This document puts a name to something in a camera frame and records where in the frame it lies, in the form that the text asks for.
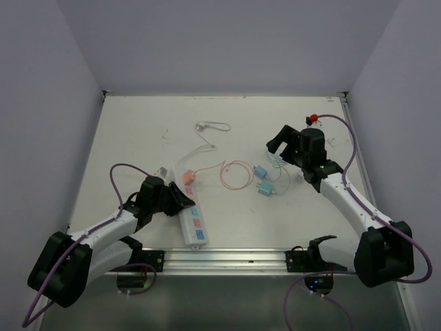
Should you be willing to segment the white power strip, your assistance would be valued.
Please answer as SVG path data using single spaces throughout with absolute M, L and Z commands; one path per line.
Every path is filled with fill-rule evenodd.
M 179 164 L 175 164 L 172 168 L 172 178 L 179 189 L 191 198 L 196 205 L 179 212 L 178 216 L 181 223 L 183 238 L 185 245 L 193 250 L 208 244 L 208 236 L 205 228 L 205 222 L 201 210 L 201 205 L 196 194 L 195 182 L 191 185 L 184 185 L 181 176 L 188 169 Z

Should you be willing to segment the orange charger plug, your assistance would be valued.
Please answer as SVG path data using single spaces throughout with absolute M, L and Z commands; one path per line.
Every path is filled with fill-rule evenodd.
M 187 170 L 181 176 L 184 185 L 191 185 L 196 180 L 196 175 L 193 170 Z

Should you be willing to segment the blue charger plug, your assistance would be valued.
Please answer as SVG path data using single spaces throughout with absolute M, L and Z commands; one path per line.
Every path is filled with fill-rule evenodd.
M 254 176 L 258 177 L 261 180 L 265 180 L 267 178 L 268 171 L 264 169 L 261 165 L 253 166 Z

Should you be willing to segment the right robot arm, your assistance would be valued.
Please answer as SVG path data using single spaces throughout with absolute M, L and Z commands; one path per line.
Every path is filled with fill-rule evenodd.
M 404 221 L 392 221 L 351 188 L 343 169 L 327 157 L 324 133 L 285 125 L 266 146 L 275 153 L 283 143 L 282 160 L 301 169 L 304 180 L 339 210 L 358 237 L 355 243 L 335 235 L 312 239 L 307 248 L 309 267 L 322 271 L 339 265 L 354 271 L 369 288 L 412 274 L 411 228 Z

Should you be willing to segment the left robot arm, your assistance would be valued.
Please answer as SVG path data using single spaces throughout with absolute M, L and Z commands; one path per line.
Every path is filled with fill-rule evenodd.
M 142 245 L 132 235 L 156 213 L 173 217 L 195 205 L 190 185 L 148 176 L 108 220 L 72 234 L 52 234 L 28 277 L 28 286 L 67 308 L 106 272 L 120 266 L 130 271 L 141 267 Z

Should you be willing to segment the green charger plug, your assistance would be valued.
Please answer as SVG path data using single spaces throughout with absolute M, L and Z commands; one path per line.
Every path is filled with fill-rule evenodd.
M 269 197 L 273 193 L 275 193 L 274 185 L 270 182 L 262 181 L 258 183 L 256 186 L 258 188 L 258 193 L 266 197 Z

